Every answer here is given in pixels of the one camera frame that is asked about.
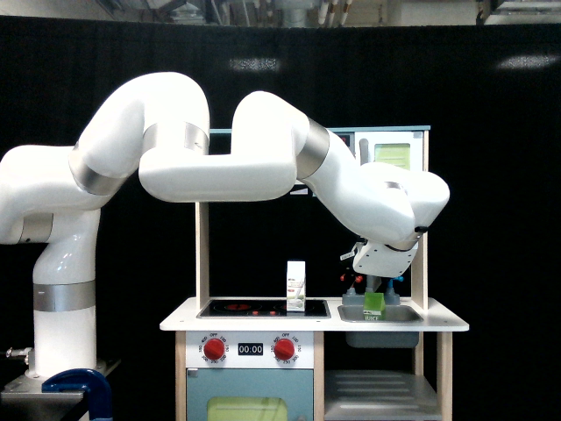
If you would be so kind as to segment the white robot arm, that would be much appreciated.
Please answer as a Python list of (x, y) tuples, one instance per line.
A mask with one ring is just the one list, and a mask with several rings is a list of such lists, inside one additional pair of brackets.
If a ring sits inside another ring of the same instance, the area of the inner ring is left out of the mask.
[(397, 276), (444, 206), (438, 175), (361, 164), (333, 132), (278, 96), (237, 106), (228, 154), (209, 154), (209, 106), (179, 73), (137, 77), (102, 104), (74, 146), (17, 146), (1, 160), (1, 241), (42, 243), (33, 281), (34, 366), (48, 378), (96, 366), (96, 242), (102, 207), (137, 175), (170, 203), (258, 202), (302, 182)]

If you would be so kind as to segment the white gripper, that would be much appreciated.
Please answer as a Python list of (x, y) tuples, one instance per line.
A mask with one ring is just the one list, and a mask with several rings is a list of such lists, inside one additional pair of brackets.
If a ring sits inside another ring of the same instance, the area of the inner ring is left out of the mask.
[(352, 268), (366, 277), (365, 292), (376, 292), (380, 287), (380, 278), (395, 278), (402, 275), (411, 265), (417, 252), (417, 246), (408, 251), (395, 251), (388, 246), (368, 240), (357, 242), (353, 248), (356, 252)]

